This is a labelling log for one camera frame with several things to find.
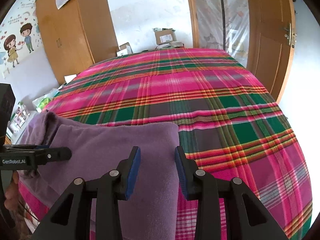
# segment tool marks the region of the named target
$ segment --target bed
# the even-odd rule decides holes
[[[187,158],[216,178],[240,177],[290,239],[310,227],[310,178],[295,134],[263,85],[223,50],[167,49],[101,62],[47,109],[92,125],[174,122]],[[177,190],[176,239],[191,240],[197,201]],[[41,219],[48,208],[23,185],[20,192]],[[220,212],[226,239],[223,201]]]

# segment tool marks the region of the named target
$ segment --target wooden wardrobe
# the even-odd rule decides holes
[[[119,48],[108,0],[36,0],[44,50],[58,83],[94,63],[116,57]]]

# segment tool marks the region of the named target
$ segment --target purple towel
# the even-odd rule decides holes
[[[174,123],[100,127],[47,112],[26,129],[21,143],[72,151],[69,161],[39,166],[38,174],[20,172],[30,192],[49,207],[73,179],[100,178],[128,158],[133,146],[139,146],[141,164],[134,192],[129,201],[119,201],[123,236],[130,240],[175,239],[179,179],[174,150],[179,136]],[[95,221],[95,202],[91,220]]]

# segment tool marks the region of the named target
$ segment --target plastic sheeting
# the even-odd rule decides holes
[[[224,15],[221,0],[196,0],[200,47],[224,49],[246,67],[250,30],[248,0],[223,0],[223,4]]]

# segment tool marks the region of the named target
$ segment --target cardboard box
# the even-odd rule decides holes
[[[155,32],[156,43],[158,45],[169,43],[170,41],[177,41],[176,35],[173,29],[167,29],[163,31]]]
[[[123,55],[128,55],[128,54],[132,54],[132,50],[131,50],[131,46],[130,44],[127,42],[125,44],[122,44],[119,47],[119,51],[117,52],[117,56],[123,56]]]

